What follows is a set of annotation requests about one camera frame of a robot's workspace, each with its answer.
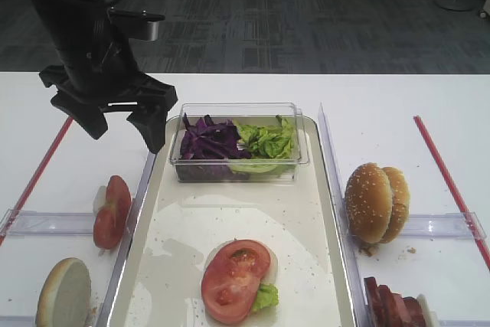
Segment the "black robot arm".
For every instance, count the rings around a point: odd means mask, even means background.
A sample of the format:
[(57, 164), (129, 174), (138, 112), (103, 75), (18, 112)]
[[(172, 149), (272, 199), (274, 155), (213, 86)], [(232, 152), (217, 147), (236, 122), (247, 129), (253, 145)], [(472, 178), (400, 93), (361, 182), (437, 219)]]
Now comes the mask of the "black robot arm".
[(164, 15), (116, 9), (120, 0), (31, 0), (51, 35), (60, 65), (40, 73), (56, 87), (51, 104), (93, 139), (107, 130), (105, 115), (129, 113), (150, 152), (165, 144), (169, 110), (178, 97), (172, 85), (143, 73), (130, 40), (154, 41)]

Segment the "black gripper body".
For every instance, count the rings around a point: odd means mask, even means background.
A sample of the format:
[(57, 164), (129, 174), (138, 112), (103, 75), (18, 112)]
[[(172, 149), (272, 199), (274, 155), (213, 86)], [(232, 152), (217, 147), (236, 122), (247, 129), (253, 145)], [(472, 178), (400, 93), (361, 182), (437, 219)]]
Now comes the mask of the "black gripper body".
[(113, 103), (134, 103), (170, 110), (178, 101), (176, 89), (143, 73), (128, 38), (118, 28), (94, 33), (89, 49), (61, 51), (61, 65), (45, 67), (39, 77), (56, 87), (51, 104), (70, 116), (100, 115)]

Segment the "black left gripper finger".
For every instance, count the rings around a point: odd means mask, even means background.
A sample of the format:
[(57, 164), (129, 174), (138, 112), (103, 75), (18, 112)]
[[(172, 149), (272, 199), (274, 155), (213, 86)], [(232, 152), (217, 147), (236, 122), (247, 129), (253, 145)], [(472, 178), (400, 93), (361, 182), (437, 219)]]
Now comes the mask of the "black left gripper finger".
[(69, 100), (52, 100), (51, 104), (72, 117), (93, 139), (108, 130), (106, 118), (97, 106)]

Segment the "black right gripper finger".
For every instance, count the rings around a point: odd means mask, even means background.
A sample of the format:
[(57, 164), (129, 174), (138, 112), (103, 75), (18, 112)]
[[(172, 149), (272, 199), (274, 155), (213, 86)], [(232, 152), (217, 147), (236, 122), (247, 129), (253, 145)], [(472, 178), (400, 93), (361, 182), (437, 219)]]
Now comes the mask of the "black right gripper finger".
[(165, 127), (168, 112), (159, 107), (136, 107), (127, 120), (139, 131), (148, 150), (157, 154), (165, 145)]

